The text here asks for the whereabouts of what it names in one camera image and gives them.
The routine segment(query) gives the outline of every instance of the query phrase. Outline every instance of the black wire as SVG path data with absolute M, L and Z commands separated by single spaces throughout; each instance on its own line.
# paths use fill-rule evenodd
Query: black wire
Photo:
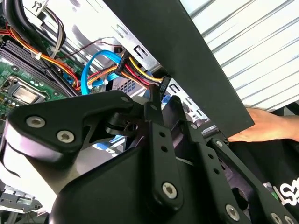
M 8 23 L 15 29 L 15 31 L 24 39 L 26 42 L 30 42 L 30 37 L 25 32 L 22 26 L 18 22 L 16 22 L 16 17 L 14 13 L 14 1 L 11 0 L 3 0 L 2 4 L 3 14 L 8 21 Z
M 34 46 L 38 51 L 41 51 L 45 55 L 48 55 L 48 52 L 43 45 L 40 36 L 36 33 L 34 27 L 28 21 L 24 8 L 22 6 L 21 0 L 4 0 L 3 1 L 3 9 L 6 11 L 6 18 L 8 23 L 16 30 L 16 32 L 24 38 L 25 41 L 30 43 L 30 45 Z M 51 66 L 49 62 L 40 60 L 43 67 L 48 68 Z M 77 96 L 78 92 L 65 80 L 58 72 L 56 67 L 49 69 L 48 73 L 50 76 L 60 85 L 60 87 L 64 90 L 64 92 L 70 96 Z
M 46 10 L 48 10 L 50 12 L 50 13 L 48 13 L 49 16 L 51 17 L 52 20 L 55 20 L 56 23 L 57 23 L 57 25 L 58 25 L 57 37 L 59 37 L 59 35 L 60 35 L 59 26 L 62 29 L 62 36 L 63 37 L 62 37 L 62 41 L 61 41 L 61 43 L 59 45 L 59 49 L 61 49 L 61 47 L 63 46 L 63 44 L 64 44 L 64 42 L 66 40 L 66 33 L 65 33 L 65 29 L 64 29 L 64 24 L 62 23 L 61 19 L 59 19 L 59 17 L 51 9 L 46 8 Z

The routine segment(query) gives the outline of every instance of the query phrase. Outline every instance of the yellow wire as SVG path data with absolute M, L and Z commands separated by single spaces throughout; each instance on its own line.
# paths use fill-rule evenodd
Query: yellow wire
M 139 85 L 143 86 L 145 89 L 147 89 L 148 87 L 146 87 L 145 85 L 143 85 L 142 83 L 138 82 L 137 80 L 133 79 L 132 77 L 130 77 L 128 74 L 126 74 L 125 72 L 121 72 L 121 74 L 125 77 L 127 77 L 128 79 L 131 79 L 134 82 L 137 82 Z
M 146 74 L 144 71 L 142 71 L 138 66 L 137 66 L 137 64 L 134 62 L 134 60 L 131 58 L 131 57 L 129 57 L 129 59 L 130 59 L 130 61 L 131 61 L 131 63 L 133 64 L 133 66 L 141 73 L 141 74 L 143 74 L 146 78 L 148 78 L 148 79 L 150 79 L 150 80 L 152 80 L 152 81 L 158 81 L 158 82 L 161 82 L 163 79 L 162 78 L 154 78 L 154 77 L 152 77 L 152 76 L 149 76 L 148 74 Z
M 13 35 L 14 35 L 14 38 L 20 43 L 22 44 L 25 48 L 27 48 L 28 50 L 30 50 L 31 52 L 33 52 L 34 54 L 39 54 L 39 52 L 37 50 L 35 50 L 33 47 L 31 47 L 29 44 L 27 44 L 26 42 L 24 42 L 21 38 L 18 37 L 17 33 L 11 29 Z M 70 69 L 65 67 L 62 63 L 58 62 L 57 60 L 55 59 L 52 59 L 44 54 L 41 54 L 41 58 L 57 65 L 59 68 L 63 69 L 66 73 L 70 74 Z
M 112 67 L 112 68 L 110 68 L 110 69 L 104 71 L 103 73 L 100 73 L 100 74 L 97 75 L 96 77 L 94 77 L 94 78 L 92 78 L 91 80 L 89 80 L 89 81 L 87 82 L 87 84 L 91 84 L 91 83 L 93 83 L 94 81 L 96 81 L 96 80 L 97 80 L 99 77 L 101 77 L 102 75 L 105 75 L 105 74 L 107 74 L 108 72 L 111 72 L 111 71 L 115 70 L 116 68 L 117 68 L 117 66 L 114 66 L 114 67 Z

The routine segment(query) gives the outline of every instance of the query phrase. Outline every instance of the hand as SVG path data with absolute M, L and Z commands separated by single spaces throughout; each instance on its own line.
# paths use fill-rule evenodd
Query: hand
M 247 109 L 255 125 L 231 136 L 229 141 L 269 141 L 274 139 L 289 138 L 289 122 L 285 117 L 258 109 Z

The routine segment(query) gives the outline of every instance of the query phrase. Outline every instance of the cable tie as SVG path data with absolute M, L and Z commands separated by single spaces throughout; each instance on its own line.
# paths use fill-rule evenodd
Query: cable tie
M 104 84 L 104 85 L 108 85 L 108 83 L 109 83 L 109 82 L 108 82 L 108 79 L 107 79 L 107 77 L 105 77 L 105 78 L 103 79 L 103 84 Z
M 36 60 L 40 60 L 42 56 L 41 52 L 38 52 L 38 54 L 35 56 Z

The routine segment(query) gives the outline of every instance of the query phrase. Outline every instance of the cable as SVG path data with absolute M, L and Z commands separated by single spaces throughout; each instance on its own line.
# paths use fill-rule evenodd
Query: cable
M 16 39 L 20 44 L 22 44 L 25 48 L 27 48 L 28 50 L 30 50 L 32 53 L 38 55 L 40 52 L 38 52 L 37 50 L 35 50 L 34 48 L 32 48 L 30 45 L 28 45 L 27 43 L 25 43 L 22 39 L 20 39 L 20 37 L 18 36 L 17 33 L 15 33 L 15 31 L 13 29 L 10 28 L 11 31 L 11 35 L 13 36 L 14 39 Z M 60 67 L 61 69 L 63 69 L 66 73 L 68 73 L 70 76 L 72 76 L 72 78 L 74 79 L 74 83 L 77 85 L 79 84 L 79 81 L 76 77 L 76 75 L 73 73 L 72 70 L 70 70 L 68 67 L 66 67 L 64 64 L 62 64 L 61 62 L 52 59 L 44 54 L 40 55 L 41 58 L 55 64 L 56 66 Z
M 150 83 L 150 84 L 155 84 L 155 85 L 160 85 L 160 82 L 150 80 L 149 78 L 147 78 L 147 77 L 141 75 L 141 74 L 137 71 L 137 69 L 132 65 L 132 63 L 131 63 L 130 61 L 128 62 L 127 65 L 130 67 L 130 69 L 132 69 L 132 70 L 135 72 L 135 74 L 137 74 L 139 77 L 142 77 L 142 79 L 145 79 L 148 83 Z
M 139 85 L 143 86 L 145 89 L 148 88 L 148 86 L 145 86 L 145 85 L 143 85 L 142 83 L 140 83 L 139 81 L 137 81 L 137 80 L 135 80 L 134 78 L 130 77 L 130 76 L 129 76 L 127 73 L 125 73 L 124 71 L 122 71 L 121 74 L 122 74 L 124 77 L 126 77 L 126 78 L 128 78 L 128 79 L 131 79 L 131 80 L 134 81 L 134 82 L 137 82 Z
M 51 54 L 51 58 L 56 58 L 58 52 L 60 51 L 60 49 L 63 45 L 63 43 L 66 40 L 64 26 L 63 26 L 63 23 L 61 22 L 61 20 L 56 16 L 56 14 L 51 9 L 46 7 L 45 12 L 49 15 L 49 17 L 51 19 L 53 19 L 57 23 L 57 41 L 56 41 L 55 48 L 54 48 L 54 50 Z
M 101 70 L 99 72 L 93 73 L 91 76 L 96 75 L 96 77 L 93 77 L 92 79 L 88 80 L 87 84 L 88 85 L 92 84 L 94 81 L 96 81 L 97 79 L 99 79 L 101 76 L 103 76 L 103 75 L 105 75 L 105 74 L 107 74 L 107 73 L 109 73 L 111 71 L 114 71 L 116 68 L 117 68 L 117 66 L 113 66 L 113 67 L 107 68 L 105 70 Z M 107 77 L 107 80 L 111 81 L 111 80 L 113 80 L 113 79 L 115 79 L 117 77 L 118 77 L 117 75 L 112 76 L 112 74 L 110 74 L 110 77 Z
M 24 39 L 25 42 L 28 42 L 45 55 L 48 54 L 34 27 L 29 23 L 20 0 L 3 0 L 3 12 L 9 24 L 21 35 L 21 39 Z M 50 67 L 50 64 L 44 60 L 40 60 L 40 62 L 45 68 Z M 47 70 L 47 72 L 68 96 L 78 95 L 69 83 L 59 74 L 55 67 Z
M 132 74 L 132 76 L 134 76 L 135 79 L 137 79 L 139 82 L 143 83 L 144 85 L 150 85 L 148 82 L 146 82 L 145 80 L 139 78 L 134 71 L 127 65 L 125 64 L 126 69 Z
M 104 42 L 104 41 L 100 41 L 100 40 L 101 40 L 101 39 L 97 39 L 97 40 L 95 40 L 95 41 L 93 41 L 93 42 L 91 42 L 91 43 L 89 43 L 89 44 L 87 44 L 87 45 L 85 45 L 85 46 L 83 46 L 83 47 L 77 49 L 75 52 L 73 52 L 73 53 L 71 53 L 71 54 L 69 54 L 69 55 L 65 55 L 65 56 L 63 56 L 63 57 L 59 57 L 59 58 L 60 58 L 60 59 L 63 59 L 63 58 L 66 58 L 66 57 L 71 57 L 71 56 L 73 56 L 73 55 L 79 53 L 80 51 L 84 50 L 85 48 L 89 47 L 90 45 L 92 45 L 92 44 L 94 44 L 94 43 L 102 43 L 102 44 L 106 44 L 106 45 L 109 45 L 109 46 L 122 47 L 121 45 L 110 44 L 110 43 L 107 43 L 107 42 Z
M 106 71 L 106 70 L 108 70 L 108 69 L 110 69 L 110 68 L 115 68 L 115 69 L 116 69 L 117 66 L 112 65 L 112 66 L 110 66 L 110 67 L 108 67 L 108 68 L 105 68 L 105 69 L 103 69 L 103 70 L 97 71 L 97 72 L 91 74 L 87 79 L 90 80 L 92 77 L 95 77 L 96 75 L 98 75 L 98 74 L 100 74 L 100 73 L 102 73 L 102 72 L 104 72 L 104 71 Z
M 92 58 L 88 61 L 88 63 L 86 64 L 86 66 L 84 67 L 83 72 L 82 72 L 82 76 L 81 76 L 81 92 L 82 92 L 82 95 L 89 94 L 89 89 L 88 89 L 88 86 L 87 86 L 87 73 L 89 71 L 89 67 L 90 67 L 91 63 L 99 55 L 106 56 L 107 58 L 111 59 L 112 61 L 114 61 L 117 64 L 119 64 L 120 61 L 121 61 L 121 57 L 119 57 L 117 54 L 115 54 L 115 53 L 113 53 L 109 50 L 101 50 L 98 53 L 96 53 L 94 56 L 92 56 Z
M 157 82 L 161 82 L 163 79 L 162 78 L 154 78 L 152 76 L 149 76 L 148 74 L 146 74 L 144 71 L 142 71 L 137 64 L 134 62 L 134 60 L 132 59 L 132 57 L 129 57 L 130 62 L 132 63 L 132 65 L 142 74 L 144 75 L 146 78 L 152 80 L 152 81 L 157 81 Z

